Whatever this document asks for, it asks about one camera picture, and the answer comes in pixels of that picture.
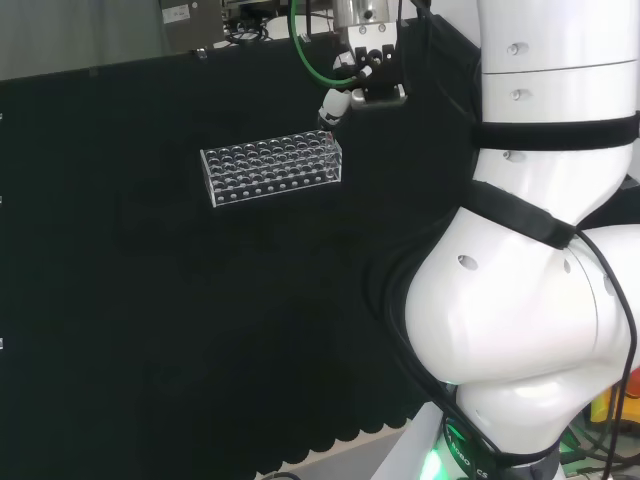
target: black strap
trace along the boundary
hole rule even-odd
[[[638,138],[640,112],[627,118],[567,123],[480,123],[471,141],[477,148],[574,151],[629,145]]]
[[[558,250],[569,245],[576,230],[549,212],[477,180],[471,182],[462,206],[476,215]]]

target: white cylinder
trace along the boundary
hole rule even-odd
[[[630,117],[636,111],[637,81],[635,61],[575,70],[483,75],[483,120],[586,122]]]
[[[638,0],[479,0],[483,73],[638,58]]]

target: screw hole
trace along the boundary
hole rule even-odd
[[[460,262],[460,265],[462,265],[467,270],[477,270],[478,269],[478,262],[476,262],[473,258],[471,258],[471,257],[469,257],[467,255],[459,255],[458,256],[458,262]]]

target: yellow object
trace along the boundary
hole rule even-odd
[[[591,402],[591,423],[604,423],[607,420],[610,401],[611,389],[597,396],[595,400]],[[640,398],[631,398],[627,396],[624,399],[622,420],[640,424]]]

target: wall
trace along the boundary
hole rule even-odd
[[[433,0],[431,10],[433,13],[442,15],[468,39],[480,46],[480,23],[476,0]],[[640,84],[638,85],[638,109],[640,110]],[[638,140],[634,145],[629,175],[640,181],[640,141]]]
[[[0,80],[163,55],[157,0],[0,0]]]

